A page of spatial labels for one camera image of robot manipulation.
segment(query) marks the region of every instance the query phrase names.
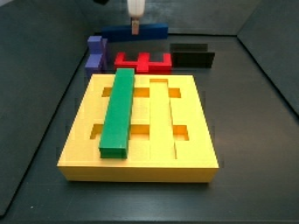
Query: table surface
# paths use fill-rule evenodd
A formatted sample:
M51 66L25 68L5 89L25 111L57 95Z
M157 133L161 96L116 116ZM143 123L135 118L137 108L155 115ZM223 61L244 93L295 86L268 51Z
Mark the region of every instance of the table surface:
M192 74L220 169L210 184L68 182L56 168L88 85L83 61L3 221L299 221L298 116L234 37L113 43L160 60L171 43L207 43L211 69Z

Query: green bar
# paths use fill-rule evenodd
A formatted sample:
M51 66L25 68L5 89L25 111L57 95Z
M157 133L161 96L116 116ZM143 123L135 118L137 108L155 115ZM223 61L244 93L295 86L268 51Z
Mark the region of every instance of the green bar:
M99 141L101 158L127 158L133 89L135 69L119 68Z

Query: yellow block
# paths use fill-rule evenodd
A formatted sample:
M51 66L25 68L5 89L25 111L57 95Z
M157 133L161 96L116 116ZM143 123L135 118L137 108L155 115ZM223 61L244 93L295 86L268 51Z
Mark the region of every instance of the yellow block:
M67 180L211 182L219 163L191 75L135 76L128 158L100 158L113 79L91 77L57 163Z

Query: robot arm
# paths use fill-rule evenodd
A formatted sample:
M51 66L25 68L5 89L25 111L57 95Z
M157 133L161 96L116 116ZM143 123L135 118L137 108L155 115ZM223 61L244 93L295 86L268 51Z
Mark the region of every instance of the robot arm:
M145 0L127 0L128 15L131 17L132 34L139 33L139 18L145 12Z

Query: red block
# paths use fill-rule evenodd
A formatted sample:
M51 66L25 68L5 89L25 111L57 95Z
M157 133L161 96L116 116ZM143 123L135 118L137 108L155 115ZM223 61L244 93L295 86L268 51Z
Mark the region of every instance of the red block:
M148 52L137 54L137 61L127 61L125 56L124 52L117 53L115 69L133 68L136 74L169 74L172 71L172 56L169 53L163 54L163 62L151 62Z

